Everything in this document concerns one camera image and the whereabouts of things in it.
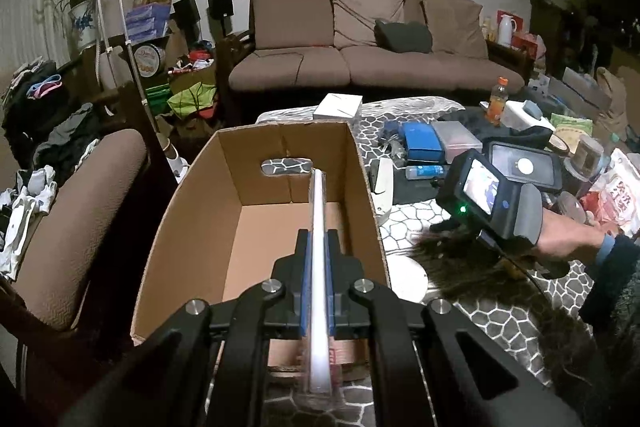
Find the right hand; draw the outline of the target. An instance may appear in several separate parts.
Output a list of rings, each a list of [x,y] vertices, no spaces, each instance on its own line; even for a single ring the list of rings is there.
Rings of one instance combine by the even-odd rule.
[[[569,217],[545,209],[533,254],[538,259],[577,260],[583,265],[592,265],[604,238],[605,233],[598,228],[581,225]]]

